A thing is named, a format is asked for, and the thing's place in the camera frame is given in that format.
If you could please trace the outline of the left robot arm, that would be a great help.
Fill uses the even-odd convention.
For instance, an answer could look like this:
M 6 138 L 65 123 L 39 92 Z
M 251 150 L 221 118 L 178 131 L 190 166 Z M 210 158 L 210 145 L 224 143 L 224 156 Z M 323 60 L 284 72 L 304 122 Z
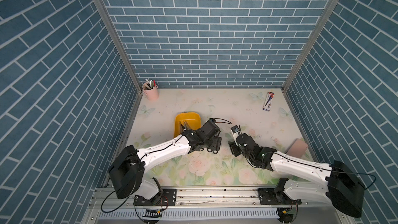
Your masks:
M 125 147 L 108 169 L 118 199 L 139 196 L 152 204 L 163 198 L 163 189 L 157 179 L 144 179 L 150 170 L 173 158 L 208 150 L 217 154 L 222 138 L 215 119 L 210 118 L 197 130 L 182 127 L 177 137 L 162 144 L 136 149 Z

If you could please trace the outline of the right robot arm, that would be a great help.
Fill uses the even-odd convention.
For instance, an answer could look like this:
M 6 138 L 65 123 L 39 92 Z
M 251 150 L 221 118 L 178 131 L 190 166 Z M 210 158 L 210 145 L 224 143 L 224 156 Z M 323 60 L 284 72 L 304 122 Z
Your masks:
M 290 200 L 310 200 L 330 204 L 345 215 L 360 218 L 365 184 L 343 162 L 316 163 L 259 146 L 245 133 L 233 133 L 231 153 L 243 156 L 262 170 L 281 175 L 274 189 L 276 196 Z

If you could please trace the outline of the yellow plastic storage box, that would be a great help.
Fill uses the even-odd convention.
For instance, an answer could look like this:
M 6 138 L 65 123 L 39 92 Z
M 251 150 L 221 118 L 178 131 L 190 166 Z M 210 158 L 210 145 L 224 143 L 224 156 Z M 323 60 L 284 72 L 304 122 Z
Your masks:
M 180 122 L 184 120 L 193 120 L 196 122 L 194 130 L 197 130 L 201 127 L 201 117 L 198 113 L 195 112 L 185 112 L 178 114 L 175 118 L 175 128 L 174 128 L 174 137 L 179 136 L 181 132 Z

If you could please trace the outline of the floral table mat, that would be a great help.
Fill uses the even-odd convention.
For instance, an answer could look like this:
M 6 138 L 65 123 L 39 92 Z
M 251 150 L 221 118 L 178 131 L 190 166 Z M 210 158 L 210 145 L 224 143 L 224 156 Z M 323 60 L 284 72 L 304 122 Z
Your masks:
M 255 169 L 243 156 L 232 155 L 231 127 L 239 125 L 260 146 L 281 152 L 302 134 L 281 90 L 274 90 L 269 111 L 263 109 L 267 89 L 161 89 L 159 98 L 141 99 L 127 140 L 135 148 L 148 148 L 174 137 L 175 118 L 180 113 L 195 112 L 201 121 L 222 118 L 222 144 L 217 154 L 193 152 L 168 160 L 145 174 L 162 186 L 254 186 L 275 185 L 279 174 Z

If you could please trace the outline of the pen refill package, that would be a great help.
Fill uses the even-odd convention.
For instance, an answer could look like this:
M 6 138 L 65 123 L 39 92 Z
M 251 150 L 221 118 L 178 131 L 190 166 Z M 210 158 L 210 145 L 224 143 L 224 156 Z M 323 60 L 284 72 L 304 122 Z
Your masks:
M 265 102 L 263 105 L 263 110 L 269 112 L 271 110 L 271 105 L 272 105 L 272 101 L 273 98 L 275 96 L 275 93 L 273 92 L 268 92 L 265 98 Z

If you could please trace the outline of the pink phone case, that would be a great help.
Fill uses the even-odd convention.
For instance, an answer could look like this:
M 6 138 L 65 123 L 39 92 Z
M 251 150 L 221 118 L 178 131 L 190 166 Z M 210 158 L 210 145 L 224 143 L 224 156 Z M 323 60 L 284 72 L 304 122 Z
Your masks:
M 296 139 L 287 148 L 285 154 L 296 158 L 302 158 L 307 150 L 308 150 L 308 144 L 302 139 Z

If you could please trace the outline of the pink metal pen holder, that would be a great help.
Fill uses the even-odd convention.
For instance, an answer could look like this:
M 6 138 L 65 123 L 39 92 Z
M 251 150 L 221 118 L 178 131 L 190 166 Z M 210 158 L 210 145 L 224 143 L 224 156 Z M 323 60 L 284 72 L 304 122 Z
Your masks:
M 157 86 L 153 86 L 152 88 L 148 88 L 149 84 L 145 83 L 143 85 L 143 93 L 149 101 L 155 101 L 159 98 L 159 92 Z

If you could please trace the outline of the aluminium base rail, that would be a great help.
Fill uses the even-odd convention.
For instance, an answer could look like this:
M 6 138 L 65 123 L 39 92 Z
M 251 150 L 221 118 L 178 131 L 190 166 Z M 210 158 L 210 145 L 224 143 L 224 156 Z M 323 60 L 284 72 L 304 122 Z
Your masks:
M 285 187 L 287 193 L 277 197 L 274 186 L 206 186 L 174 187 L 176 193 L 168 197 L 171 207 L 282 207 L 331 206 L 326 188 L 298 182 Z

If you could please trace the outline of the aluminium corner post right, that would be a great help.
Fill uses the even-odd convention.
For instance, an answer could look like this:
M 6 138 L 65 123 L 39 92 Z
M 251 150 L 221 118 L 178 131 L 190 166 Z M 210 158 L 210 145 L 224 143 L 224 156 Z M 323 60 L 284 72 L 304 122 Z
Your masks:
M 317 23 L 315 24 L 313 31 L 309 35 L 306 44 L 303 46 L 302 52 L 297 57 L 295 65 L 292 67 L 290 74 L 288 75 L 286 81 L 283 84 L 283 87 L 282 87 L 283 94 L 287 94 L 288 89 L 292 85 L 293 80 L 295 79 L 296 75 L 298 74 L 301 66 L 306 61 L 307 56 L 309 55 L 309 52 L 313 48 L 317 38 L 319 37 L 320 33 L 322 32 L 323 28 L 325 27 L 327 21 L 329 20 L 331 14 L 333 13 L 333 10 L 337 6 L 338 2 L 339 2 L 339 0 L 328 0 L 328 2 L 326 3 L 325 8 L 324 8 L 323 12 L 321 13 Z

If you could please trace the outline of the aluminium corner post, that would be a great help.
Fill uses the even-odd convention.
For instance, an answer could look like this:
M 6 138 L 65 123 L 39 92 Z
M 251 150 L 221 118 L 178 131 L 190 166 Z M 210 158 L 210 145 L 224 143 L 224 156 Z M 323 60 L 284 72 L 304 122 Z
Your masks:
M 142 86 L 140 85 L 138 78 L 134 72 L 134 69 L 132 68 L 131 61 L 129 60 L 129 57 L 127 56 L 127 53 L 126 53 L 126 51 L 123 47 L 123 44 L 118 36 L 117 30 L 112 22 L 112 19 L 106 9 L 106 6 L 105 6 L 103 0 L 92 0 L 92 1 L 98 11 L 100 18 L 102 19 L 102 21 L 105 25 L 113 43 L 114 43 L 114 46 L 116 47 L 116 49 L 118 51 L 118 54 L 121 57 L 121 60 L 124 64 L 124 66 L 127 69 L 127 72 L 129 74 L 130 78 L 132 79 L 132 82 L 133 82 L 136 90 L 138 91 L 139 94 L 142 93 Z
M 333 13 L 333 10 L 337 6 L 338 2 L 339 2 L 339 0 L 328 0 L 328 2 L 326 3 L 325 8 L 324 8 L 323 12 L 321 13 L 317 23 L 315 24 L 313 31 L 309 35 L 306 44 L 303 46 L 302 52 L 297 57 L 295 65 L 292 67 L 290 74 L 288 75 L 286 81 L 283 84 L 283 87 L 282 87 L 283 94 L 287 94 L 288 89 L 292 85 L 293 80 L 295 79 L 296 75 L 298 74 L 301 66 L 306 61 L 307 56 L 309 55 L 309 52 L 313 48 L 317 38 L 319 37 L 320 33 L 322 32 L 323 28 L 325 27 L 327 21 L 329 20 L 331 14 Z

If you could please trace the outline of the aluminium corner post left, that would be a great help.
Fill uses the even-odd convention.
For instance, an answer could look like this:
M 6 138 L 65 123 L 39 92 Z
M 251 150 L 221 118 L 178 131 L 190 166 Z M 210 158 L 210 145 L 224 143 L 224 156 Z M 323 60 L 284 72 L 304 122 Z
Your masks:
M 116 47 L 116 49 L 118 51 L 118 54 L 121 57 L 121 60 L 124 64 L 124 66 L 127 69 L 127 72 L 129 74 L 130 78 L 132 79 L 132 82 L 133 82 L 136 90 L 138 91 L 139 94 L 142 93 L 142 86 L 140 85 L 138 78 L 134 72 L 134 69 L 132 68 L 131 61 L 129 60 L 129 57 L 127 56 L 127 53 L 126 53 L 126 51 L 123 47 L 123 44 L 118 36 L 117 30 L 112 22 L 112 19 L 106 9 L 106 6 L 105 6 L 103 0 L 92 0 L 92 1 L 98 11 L 100 18 L 102 19 L 102 21 L 105 25 L 113 43 L 114 43 L 114 46 Z

